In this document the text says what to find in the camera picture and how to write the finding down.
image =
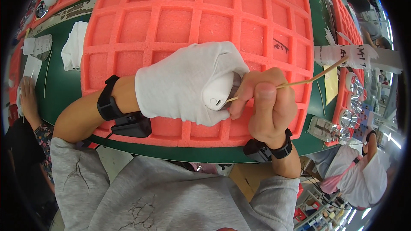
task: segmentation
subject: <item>yellow paper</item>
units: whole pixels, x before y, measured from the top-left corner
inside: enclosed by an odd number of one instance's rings
[[[26,30],[26,35],[24,36],[25,39],[27,39],[29,32],[30,32],[30,28],[28,28],[28,29]]]
[[[326,85],[326,105],[328,105],[336,95],[338,95],[338,75],[337,69],[333,69],[324,76],[324,83]]]

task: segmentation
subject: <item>person's hand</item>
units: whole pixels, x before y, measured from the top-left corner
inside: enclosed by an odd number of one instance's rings
[[[135,90],[141,113],[181,118],[204,126],[214,126],[229,118],[227,110],[213,111],[203,101],[203,90],[224,74],[249,72],[233,43],[208,42],[178,49],[166,59],[138,69]]]
[[[230,106],[231,118],[237,119],[254,96],[253,115],[248,126],[250,135],[272,149],[283,146],[285,130],[297,113],[294,90],[291,87],[276,89],[284,83],[287,79],[279,68],[262,73],[251,71],[244,75],[236,93],[238,99]]]
[[[21,95],[20,101],[23,107],[23,115],[31,125],[33,130],[36,130],[42,123],[37,111],[36,94],[34,93],[34,80],[28,76],[24,76],[20,81]]]

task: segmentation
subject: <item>black pants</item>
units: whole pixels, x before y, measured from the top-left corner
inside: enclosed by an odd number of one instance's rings
[[[15,121],[5,138],[5,146],[13,155],[17,185],[31,205],[37,208],[53,201],[54,193],[42,172],[45,155],[28,121],[23,123],[22,118]]]

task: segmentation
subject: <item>bamboo skewer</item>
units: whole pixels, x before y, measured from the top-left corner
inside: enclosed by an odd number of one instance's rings
[[[329,68],[323,70],[322,72],[320,72],[319,74],[315,75],[314,77],[312,77],[309,80],[302,80],[302,81],[298,81],[298,82],[294,82],[294,83],[285,83],[285,84],[281,84],[277,86],[277,89],[280,88],[285,88],[288,86],[295,86],[295,85],[301,85],[301,84],[308,84],[311,83],[315,80],[318,80],[319,78],[321,78],[322,76],[324,76],[325,74],[329,73],[330,71],[332,71],[333,69],[335,69],[338,65],[342,64],[343,62],[345,62],[348,59],[348,56],[344,56],[341,60],[339,60],[338,62],[336,62],[335,64],[331,65]],[[233,98],[230,98],[228,100],[226,100],[226,103],[237,100],[238,96],[235,96]]]
[[[50,64],[50,60],[51,60],[51,53],[53,53],[53,50],[50,51],[49,62],[47,63],[46,77],[44,78],[44,93],[43,93],[43,98],[46,98],[46,81],[47,81],[47,73],[49,72],[49,64]]]

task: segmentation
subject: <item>black marker writing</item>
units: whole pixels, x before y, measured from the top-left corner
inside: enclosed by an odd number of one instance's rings
[[[274,45],[274,48],[275,48],[275,49],[280,49],[280,47],[281,47],[282,50],[285,49],[285,53],[288,53],[288,48],[287,48],[283,43],[281,43],[280,41],[278,41],[278,40],[276,40],[276,39],[274,39],[274,38],[273,38],[273,40],[275,40],[277,43],[279,43],[279,44],[275,44],[275,45]]]

